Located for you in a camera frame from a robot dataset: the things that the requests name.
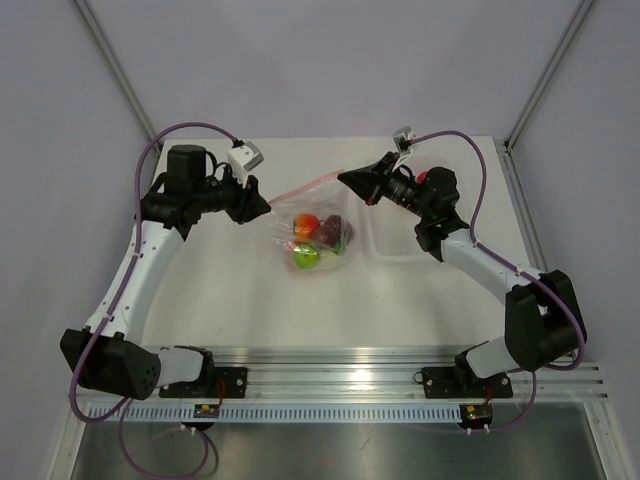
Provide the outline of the dark purple fruit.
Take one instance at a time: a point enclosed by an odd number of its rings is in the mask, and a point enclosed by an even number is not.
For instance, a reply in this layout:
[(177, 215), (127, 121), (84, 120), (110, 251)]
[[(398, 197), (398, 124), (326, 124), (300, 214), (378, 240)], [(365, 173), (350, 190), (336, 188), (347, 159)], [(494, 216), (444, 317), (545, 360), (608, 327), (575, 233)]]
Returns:
[(343, 219), (340, 215), (330, 215), (325, 219), (324, 224), (340, 233), (342, 231)]

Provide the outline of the dark red apple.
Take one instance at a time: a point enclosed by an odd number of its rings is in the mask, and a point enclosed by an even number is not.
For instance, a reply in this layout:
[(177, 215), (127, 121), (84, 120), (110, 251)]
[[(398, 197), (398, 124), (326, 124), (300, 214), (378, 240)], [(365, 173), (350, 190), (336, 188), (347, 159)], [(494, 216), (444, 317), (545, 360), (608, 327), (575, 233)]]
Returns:
[(329, 226), (320, 225), (313, 233), (313, 240), (329, 248), (340, 242), (340, 233)]

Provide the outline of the clear zip top bag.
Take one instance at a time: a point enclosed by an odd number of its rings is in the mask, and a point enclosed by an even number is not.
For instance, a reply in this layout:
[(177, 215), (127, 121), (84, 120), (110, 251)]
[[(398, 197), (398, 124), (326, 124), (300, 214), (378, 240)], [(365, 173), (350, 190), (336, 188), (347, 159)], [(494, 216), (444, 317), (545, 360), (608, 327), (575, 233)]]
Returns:
[(359, 253), (349, 189), (339, 180), (343, 172), (330, 172), (273, 198), (271, 211), (259, 220), (288, 270), (334, 270)]

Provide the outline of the white radish with leaves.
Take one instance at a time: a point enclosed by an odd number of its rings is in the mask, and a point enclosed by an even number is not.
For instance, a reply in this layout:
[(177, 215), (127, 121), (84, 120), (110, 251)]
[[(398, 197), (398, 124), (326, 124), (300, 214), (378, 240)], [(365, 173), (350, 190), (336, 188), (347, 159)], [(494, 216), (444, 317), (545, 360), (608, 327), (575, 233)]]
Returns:
[(343, 242), (338, 242), (329, 248), (323, 248), (321, 252), (321, 259), (325, 262), (345, 262), (348, 256), (348, 245)]

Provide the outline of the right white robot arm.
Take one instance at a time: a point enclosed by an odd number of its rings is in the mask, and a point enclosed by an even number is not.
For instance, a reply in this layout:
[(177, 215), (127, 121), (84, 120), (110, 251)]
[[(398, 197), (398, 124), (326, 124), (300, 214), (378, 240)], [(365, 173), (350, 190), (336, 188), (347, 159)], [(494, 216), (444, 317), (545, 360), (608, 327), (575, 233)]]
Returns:
[(452, 170), (433, 167), (414, 178), (397, 160), (389, 152), (338, 179), (369, 206), (387, 199), (418, 216), (421, 249), (464, 272), (505, 309), (501, 336), (456, 356), (451, 369), (456, 389), (476, 396), (501, 374), (535, 372), (570, 352), (582, 355), (586, 330), (568, 276), (519, 266), (483, 244), (456, 211), (460, 195)]

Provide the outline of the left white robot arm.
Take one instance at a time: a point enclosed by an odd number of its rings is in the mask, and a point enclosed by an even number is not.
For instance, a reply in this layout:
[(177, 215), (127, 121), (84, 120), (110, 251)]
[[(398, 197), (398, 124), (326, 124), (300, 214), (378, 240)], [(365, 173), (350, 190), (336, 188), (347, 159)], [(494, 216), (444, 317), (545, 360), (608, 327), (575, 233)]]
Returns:
[(233, 144), (220, 178), (206, 172), (212, 159), (198, 145), (169, 149), (165, 171), (141, 198), (129, 248), (103, 300), (82, 329), (68, 329), (61, 338), (73, 387), (137, 400), (161, 387), (183, 387), (195, 398), (214, 390), (210, 352), (141, 345), (166, 270), (201, 217), (224, 211), (244, 224), (270, 210), (251, 173), (264, 159), (253, 143)]

